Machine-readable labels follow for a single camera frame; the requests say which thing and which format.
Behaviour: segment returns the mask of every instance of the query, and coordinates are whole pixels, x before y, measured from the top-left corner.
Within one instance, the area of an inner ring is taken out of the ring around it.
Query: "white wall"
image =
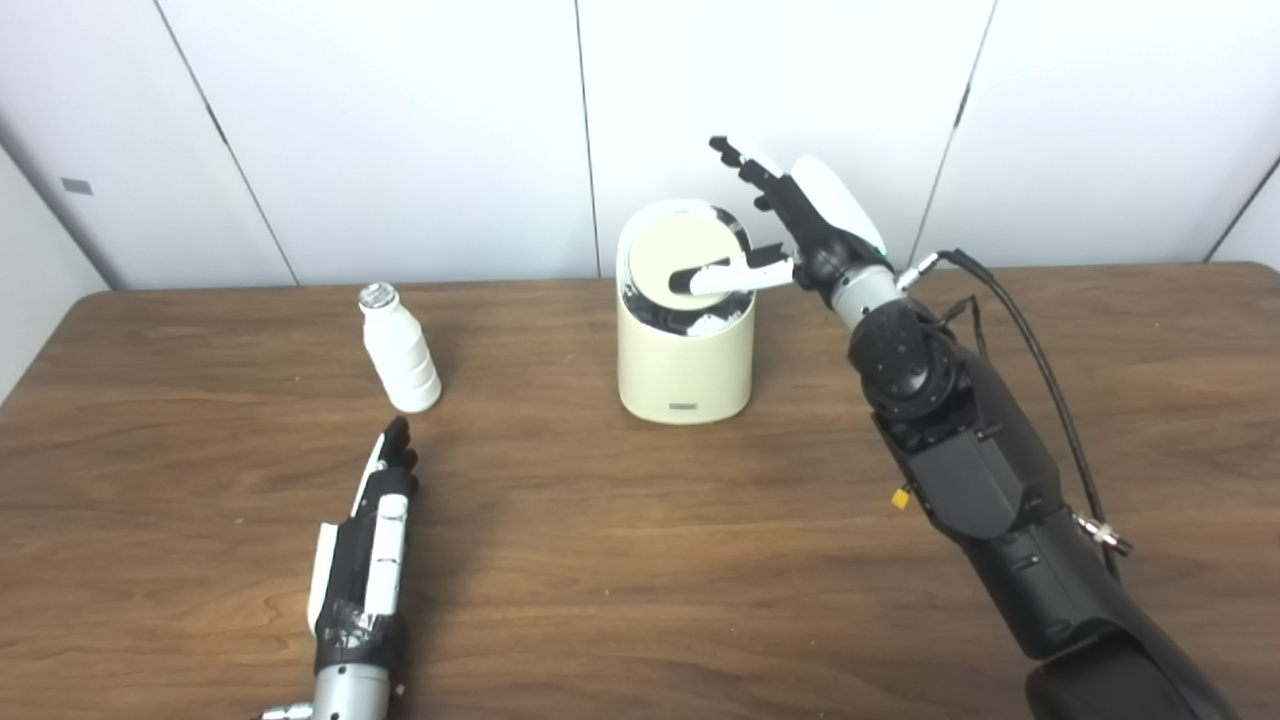
[[[106,283],[0,149],[0,402],[67,310]]]
[[[708,149],[744,136],[783,168],[829,164],[906,261],[991,0],[786,4],[580,0],[600,256],[627,218],[696,197],[753,243],[780,242],[756,195]]]
[[[293,283],[151,0],[0,3],[0,141],[123,287]]]
[[[595,277],[573,0],[161,0],[302,283]]]
[[[1000,3],[916,256],[1202,260],[1280,152],[1280,3]]]
[[[1271,174],[1213,254],[1215,263],[1242,260],[1280,272],[1280,170]]]

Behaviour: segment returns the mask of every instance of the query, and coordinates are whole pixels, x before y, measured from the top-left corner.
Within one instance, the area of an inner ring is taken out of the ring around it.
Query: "robotic arm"
[[[316,637],[315,697],[257,720],[384,720],[404,646],[397,614],[408,501],[417,492],[408,421],[374,442],[351,515],[320,525],[307,621]]]
[[[940,259],[986,269],[952,251],[895,275],[876,227],[826,165],[801,158],[782,174],[724,137],[712,138],[712,147],[762,192],[755,206],[773,210],[791,238],[680,270],[672,291],[762,288],[790,275],[849,327],[849,361],[906,489],[969,559],[1023,652],[1046,661],[1027,679],[1032,714],[1236,719],[1107,573],[1096,546],[1126,555],[1129,544],[1066,505],[1052,455],[996,369],[908,296]]]

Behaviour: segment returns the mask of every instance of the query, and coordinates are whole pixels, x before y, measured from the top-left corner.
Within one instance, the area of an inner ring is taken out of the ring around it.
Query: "silver bottle cap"
[[[378,310],[394,302],[396,297],[396,288],[390,283],[366,284],[360,291],[360,306],[369,310]]]

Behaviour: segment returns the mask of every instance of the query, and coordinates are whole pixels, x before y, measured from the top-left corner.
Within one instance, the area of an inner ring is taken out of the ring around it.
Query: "cream trash can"
[[[636,213],[617,258],[618,395],[635,416],[689,425],[736,415],[751,397],[755,292],[692,297],[671,273],[750,250],[727,211],[671,200]]]

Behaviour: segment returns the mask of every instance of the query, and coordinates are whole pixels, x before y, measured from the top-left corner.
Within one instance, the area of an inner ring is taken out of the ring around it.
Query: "wooden table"
[[[1007,270],[1073,404],[1130,592],[1245,717],[1280,715],[1280,277]],[[968,293],[931,275],[937,309]],[[630,416],[608,281],[404,287],[445,395],[412,418],[398,717],[1029,717],[1024,660],[876,437],[846,333],[760,301],[723,423]],[[992,355],[1066,446],[992,300]],[[0,409],[0,707],[248,717],[310,697],[316,527],[393,416],[351,287],[95,295]],[[1064,484],[1083,506],[1074,475]]]

